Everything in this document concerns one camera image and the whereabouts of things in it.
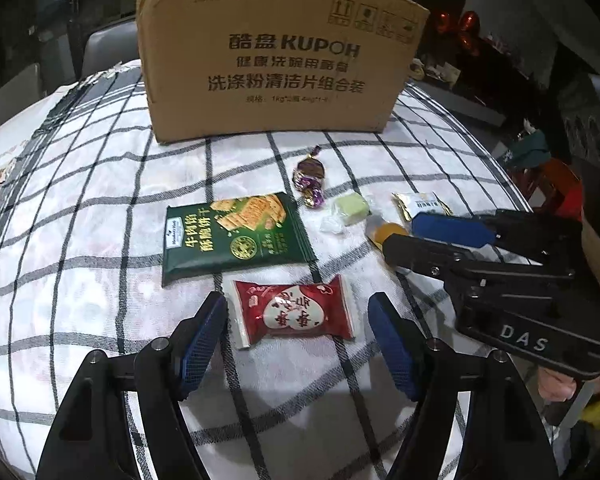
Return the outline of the person right hand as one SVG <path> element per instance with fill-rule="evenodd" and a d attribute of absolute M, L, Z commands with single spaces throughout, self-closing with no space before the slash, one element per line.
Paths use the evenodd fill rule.
<path fill-rule="evenodd" d="M 600 393 L 600 376 L 592 381 L 594 393 Z M 550 402 L 570 400 L 577 390 L 577 382 L 562 373 L 540 367 L 538 369 L 538 391 L 542 399 Z"/>

